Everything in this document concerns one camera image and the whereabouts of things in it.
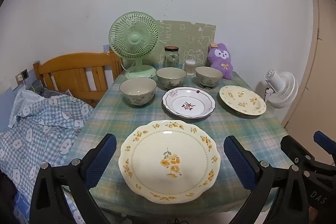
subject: green electric fan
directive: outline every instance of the green electric fan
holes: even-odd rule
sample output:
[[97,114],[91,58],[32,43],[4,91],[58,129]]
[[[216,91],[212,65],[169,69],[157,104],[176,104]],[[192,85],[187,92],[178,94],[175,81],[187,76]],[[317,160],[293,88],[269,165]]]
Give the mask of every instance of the green electric fan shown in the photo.
[[111,49],[120,58],[135,60],[135,66],[124,68],[126,78],[155,76],[155,68],[143,65],[142,59],[155,48],[158,38],[156,21],[145,13],[126,13],[113,23],[109,33]]

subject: green plaid tablecloth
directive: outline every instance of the green plaid tablecloth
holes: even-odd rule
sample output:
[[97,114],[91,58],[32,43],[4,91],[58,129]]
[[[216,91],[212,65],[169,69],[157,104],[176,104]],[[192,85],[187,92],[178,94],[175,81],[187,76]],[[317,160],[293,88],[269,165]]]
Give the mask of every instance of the green plaid tablecloth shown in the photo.
[[[97,204],[115,212],[139,217],[200,216],[225,212],[239,207],[249,195],[223,151],[224,139],[234,135],[242,146],[250,150],[258,160],[266,160],[273,167],[288,168],[290,160],[280,149],[285,130],[270,111],[259,117],[238,114],[219,97],[219,89],[225,85],[249,86],[234,73],[232,80],[221,80],[212,90],[205,90],[216,101],[210,116],[202,119],[177,117],[162,105],[166,90],[157,82],[155,97],[143,106],[128,104],[119,91],[126,78],[120,75],[100,100],[71,148],[66,164],[74,158],[83,158],[107,133],[117,138],[117,150],[98,185],[90,190]],[[187,76],[184,86],[197,86],[196,78]],[[194,201],[182,204],[156,204],[131,191],[126,185],[118,166],[120,147],[137,127],[154,120],[180,119],[203,129],[216,142],[221,156],[220,171],[215,184]]]

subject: cable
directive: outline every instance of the cable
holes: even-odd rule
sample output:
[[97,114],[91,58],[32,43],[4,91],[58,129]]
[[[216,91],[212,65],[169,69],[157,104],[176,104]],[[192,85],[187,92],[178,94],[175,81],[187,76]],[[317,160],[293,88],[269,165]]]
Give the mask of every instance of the cable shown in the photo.
[[264,96],[264,101],[266,100],[266,94],[267,94],[267,90],[269,90],[269,88],[265,89],[265,96]]
[[121,57],[119,57],[119,58],[120,58],[120,64],[121,64],[121,66],[123,67],[123,69],[124,69],[125,71],[130,72],[129,70],[126,70],[126,69],[125,69],[125,67],[124,67],[124,65],[123,65],[123,60],[122,60],[122,58],[121,58]]
[[171,223],[170,222],[170,219],[167,221],[167,224],[182,224],[182,223],[186,223],[186,224],[189,224],[187,221],[182,221],[182,222],[180,222],[177,218],[175,218],[175,221],[174,221],[174,223]]

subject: stuffed bunny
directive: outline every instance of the stuffed bunny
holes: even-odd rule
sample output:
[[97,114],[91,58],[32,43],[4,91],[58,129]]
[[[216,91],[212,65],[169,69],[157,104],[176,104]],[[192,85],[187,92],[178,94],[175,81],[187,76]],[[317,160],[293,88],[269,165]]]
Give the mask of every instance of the stuffed bunny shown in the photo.
[[231,55],[227,51],[223,43],[217,44],[218,47],[212,48],[208,53],[208,58],[211,63],[211,68],[220,70],[225,79],[232,79],[233,67],[231,65]]

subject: green floral bowl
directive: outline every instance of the green floral bowl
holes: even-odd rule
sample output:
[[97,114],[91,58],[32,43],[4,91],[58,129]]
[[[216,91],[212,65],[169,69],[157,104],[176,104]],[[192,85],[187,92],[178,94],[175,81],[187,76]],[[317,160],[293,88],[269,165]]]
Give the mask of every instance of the green floral bowl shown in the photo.
[[174,89],[183,84],[187,73],[179,68],[162,68],[156,71],[157,79],[166,89]]
[[208,86],[212,88],[219,80],[223,78],[223,74],[220,70],[210,67],[198,67],[196,68],[196,77],[202,86]]
[[141,106],[153,98],[155,88],[156,82],[153,79],[138,77],[126,80],[119,89],[128,103]]

